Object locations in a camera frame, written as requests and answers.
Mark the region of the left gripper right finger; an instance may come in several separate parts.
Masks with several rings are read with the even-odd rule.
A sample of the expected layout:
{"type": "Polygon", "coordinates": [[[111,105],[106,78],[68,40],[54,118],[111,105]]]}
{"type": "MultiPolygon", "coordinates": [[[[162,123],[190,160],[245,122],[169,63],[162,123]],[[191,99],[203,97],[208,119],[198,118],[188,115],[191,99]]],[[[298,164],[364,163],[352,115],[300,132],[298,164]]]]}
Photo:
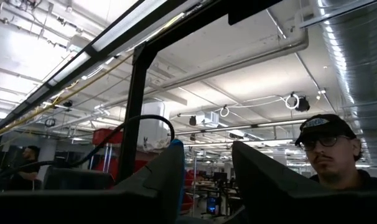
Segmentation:
{"type": "Polygon", "coordinates": [[[275,206],[283,206],[281,214],[289,211],[299,196],[323,193],[317,182],[300,175],[280,162],[241,141],[232,146],[236,183],[249,221],[259,221],[275,206]]]}

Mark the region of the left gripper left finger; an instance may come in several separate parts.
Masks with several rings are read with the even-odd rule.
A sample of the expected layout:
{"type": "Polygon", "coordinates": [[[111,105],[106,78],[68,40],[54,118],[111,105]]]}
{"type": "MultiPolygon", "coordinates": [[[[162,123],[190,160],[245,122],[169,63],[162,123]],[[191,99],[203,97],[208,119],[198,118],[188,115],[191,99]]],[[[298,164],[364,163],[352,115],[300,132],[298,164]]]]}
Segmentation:
{"type": "Polygon", "coordinates": [[[116,219],[120,224],[174,224],[183,197],[184,145],[179,140],[120,182],[116,219]]]}

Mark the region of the white hanging bag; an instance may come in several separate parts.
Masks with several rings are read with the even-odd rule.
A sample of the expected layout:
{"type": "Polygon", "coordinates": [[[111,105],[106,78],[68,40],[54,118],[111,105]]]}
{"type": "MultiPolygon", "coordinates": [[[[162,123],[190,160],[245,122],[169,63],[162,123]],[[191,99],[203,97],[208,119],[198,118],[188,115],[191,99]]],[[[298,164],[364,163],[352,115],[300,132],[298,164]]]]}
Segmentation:
{"type": "MultiPolygon", "coordinates": [[[[163,101],[147,100],[142,106],[142,115],[155,114],[169,119],[170,109],[163,101]]],[[[169,127],[156,119],[140,120],[137,147],[144,152],[166,148],[169,145],[169,127]]]]}

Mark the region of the person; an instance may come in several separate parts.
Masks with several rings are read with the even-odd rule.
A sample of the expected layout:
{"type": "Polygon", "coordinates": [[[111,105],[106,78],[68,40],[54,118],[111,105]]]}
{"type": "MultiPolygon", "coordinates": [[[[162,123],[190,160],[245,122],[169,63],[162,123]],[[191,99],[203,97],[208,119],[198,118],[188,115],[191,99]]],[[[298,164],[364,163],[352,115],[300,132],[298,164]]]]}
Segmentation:
{"type": "Polygon", "coordinates": [[[339,116],[317,114],[305,120],[295,145],[316,171],[311,180],[332,190],[377,191],[377,177],[356,168],[361,141],[339,116]]]}
{"type": "MultiPolygon", "coordinates": [[[[24,160],[21,166],[37,162],[39,151],[40,148],[37,146],[27,146],[22,153],[24,160]]],[[[22,168],[11,177],[7,190],[32,190],[39,170],[40,166],[38,165],[22,168]]]]}

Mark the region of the red storage bin stack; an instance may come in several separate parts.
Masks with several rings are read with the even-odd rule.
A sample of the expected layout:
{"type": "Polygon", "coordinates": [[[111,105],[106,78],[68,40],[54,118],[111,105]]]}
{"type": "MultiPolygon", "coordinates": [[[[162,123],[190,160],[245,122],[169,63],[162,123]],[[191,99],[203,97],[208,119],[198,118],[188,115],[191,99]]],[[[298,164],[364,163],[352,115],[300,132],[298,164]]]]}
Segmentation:
{"type": "MultiPolygon", "coordinates": [[[[113,132],[112,129],[97,129],[93,133],[92,144],[95,146],[101,145],[104,139],[106,139],[111,133],[113,132]]],[[[113,134],[105,143],[104,145],[120,145],[123,141],[123,132],[119,131],[116,134],[113,134]]],[[[134,163],[133,172],[137,172],[139,169],[144,167],[148,161],[146,160],[139,160],[139,156],[136,156],[136,160],[134,163]]],[[[105,160],[101,159],[99,163],[95,166],[95,170],[105,170],[105,172],[110,173],[114,180],[116,180],[118,175],[119,169],[119,156],[111,156],[110,162],[105,164],[105,160]]]]}

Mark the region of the white ceiling pipe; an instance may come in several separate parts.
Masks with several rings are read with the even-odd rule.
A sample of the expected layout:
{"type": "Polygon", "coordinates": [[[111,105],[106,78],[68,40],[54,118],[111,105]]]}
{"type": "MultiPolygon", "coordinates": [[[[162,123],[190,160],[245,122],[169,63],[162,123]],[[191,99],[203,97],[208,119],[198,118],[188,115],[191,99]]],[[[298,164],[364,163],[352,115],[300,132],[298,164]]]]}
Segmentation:
{"type": "Polygon", "coordinates": [[[160,100],[174,101],[181,105],[187,105],[187,100],[169,90],[190,85],[221,75],[233,70],[265,62],[274,58],[282,57],[303,50],[309,45],[307,30],[293,30],[283,38],[275,35],[269,42],[263,45],[249,44],[226,55],[217,56],[205,62],[204,66],[192,66],[186,70],[179,67],[176,62],[167,60],[164,56],[156,54],[149,66],[149,70],[161,75],[166,74],[167,80],[156,85],[147,80],[143,98],[157,98],[160,100]]]}

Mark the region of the overhead light bar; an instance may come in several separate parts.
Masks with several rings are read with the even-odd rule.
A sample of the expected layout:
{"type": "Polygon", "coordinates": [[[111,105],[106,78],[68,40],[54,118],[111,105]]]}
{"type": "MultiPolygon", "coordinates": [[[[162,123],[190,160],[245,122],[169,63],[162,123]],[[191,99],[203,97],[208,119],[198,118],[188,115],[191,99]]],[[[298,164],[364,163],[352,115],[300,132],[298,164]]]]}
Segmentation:
{"type": "Polygon", "coordinates": [[[200,1],[138,0],[135,2],[1,120],[0,136],[35,117],[35,113],[30,116],[27,114],[56,92],[98,68],[108,59],[147,37],[151,32],[177,16],[178,13],[190,9],[200,1]]]}

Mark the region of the black overhead rig frame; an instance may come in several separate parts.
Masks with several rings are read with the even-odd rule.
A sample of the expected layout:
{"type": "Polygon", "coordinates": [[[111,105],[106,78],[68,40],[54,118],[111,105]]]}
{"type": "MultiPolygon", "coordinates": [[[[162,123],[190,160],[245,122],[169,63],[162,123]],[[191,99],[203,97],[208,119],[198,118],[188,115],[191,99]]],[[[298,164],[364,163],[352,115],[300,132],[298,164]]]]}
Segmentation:
{"type": "Polygon", "coordinates": [[[141,114],[146,72],[158,51],[183,39],[209,23],[228,15],[230,25],[257,14],[282,0],[214,0],[174,24],[154,39],[136,47],[133,54],[133,71],[125,114],[123,142],[119,156],[117,182],[133,173],[136,157],[139,121],[130,121],[141,114]]]}

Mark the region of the silver ventilation duct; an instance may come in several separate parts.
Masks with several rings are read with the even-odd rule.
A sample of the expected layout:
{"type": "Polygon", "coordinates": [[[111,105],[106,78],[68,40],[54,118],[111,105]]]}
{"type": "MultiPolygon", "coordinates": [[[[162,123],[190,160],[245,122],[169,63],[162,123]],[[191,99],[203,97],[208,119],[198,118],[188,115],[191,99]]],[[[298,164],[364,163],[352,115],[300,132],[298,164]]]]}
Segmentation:
{"type": "Polygon", "coordinates": [[[377,166],[377,0],[312,0],[343,97],[344,117],[377,166]]]}

